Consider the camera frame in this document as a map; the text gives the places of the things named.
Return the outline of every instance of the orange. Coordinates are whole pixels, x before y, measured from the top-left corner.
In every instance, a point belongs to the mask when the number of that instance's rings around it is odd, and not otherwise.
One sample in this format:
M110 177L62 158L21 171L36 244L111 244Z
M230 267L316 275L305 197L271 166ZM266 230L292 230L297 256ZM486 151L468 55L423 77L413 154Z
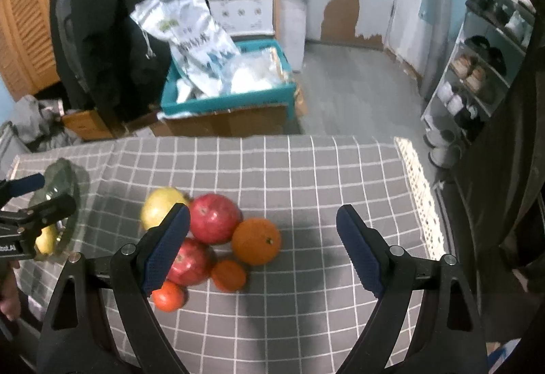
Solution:
M161 311L172 312L184 306L186 295L182 287L165 280L159 290L152 292L152 300Z
M246 284L246 271L234 260L221 260L212 268L212 280L218 290L233 293Z
M252 266L265 265L282 248L280 231L267 219L247 219L241 222L231 239L236 258Z

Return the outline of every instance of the black coat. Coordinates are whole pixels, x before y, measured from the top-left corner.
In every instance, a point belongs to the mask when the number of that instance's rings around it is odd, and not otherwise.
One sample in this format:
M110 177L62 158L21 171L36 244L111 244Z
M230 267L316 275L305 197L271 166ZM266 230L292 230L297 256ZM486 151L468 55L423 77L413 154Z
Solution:
M128 121L159 101L171 57L168 44L149 37L155 54L129 14L143 0L71 0L78 60L90 96L68 66L58 40L56 0L51 0L51 28L57 71L75 108L93 104L104 114L114 111Z

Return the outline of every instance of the gray slipper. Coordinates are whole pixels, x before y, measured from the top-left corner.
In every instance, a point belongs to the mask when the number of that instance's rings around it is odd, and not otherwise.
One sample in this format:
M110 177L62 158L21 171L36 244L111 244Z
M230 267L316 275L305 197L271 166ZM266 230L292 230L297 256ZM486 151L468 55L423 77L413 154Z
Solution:
M456 135L450 130L430 130L426 132L426 140L435 148L448 148L456 142Z
M462 157L462 150L457 145L452 145L450 148L434 148L430 152L430 162L438 168L449 170Z

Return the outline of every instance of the gray floor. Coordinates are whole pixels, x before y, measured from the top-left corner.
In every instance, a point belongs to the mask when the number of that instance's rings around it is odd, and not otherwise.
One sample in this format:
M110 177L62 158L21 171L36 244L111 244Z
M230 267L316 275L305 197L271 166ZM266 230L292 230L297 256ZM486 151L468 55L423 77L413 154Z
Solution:
M308 115L299 120L304 134L357 135L379 142L407 138L432 184L435 168L423 140L416 81L386 54L307 43L298 81L309 107Z

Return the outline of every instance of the white storage bin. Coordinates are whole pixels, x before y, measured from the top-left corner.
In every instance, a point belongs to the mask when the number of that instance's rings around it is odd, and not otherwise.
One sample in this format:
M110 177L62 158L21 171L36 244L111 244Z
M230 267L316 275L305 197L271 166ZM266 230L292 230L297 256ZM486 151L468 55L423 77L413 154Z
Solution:
M280 46L293 71L303 68L306 5L302 0L280 0Z
M214 19L230 36L273 35L273 0L208 0Z

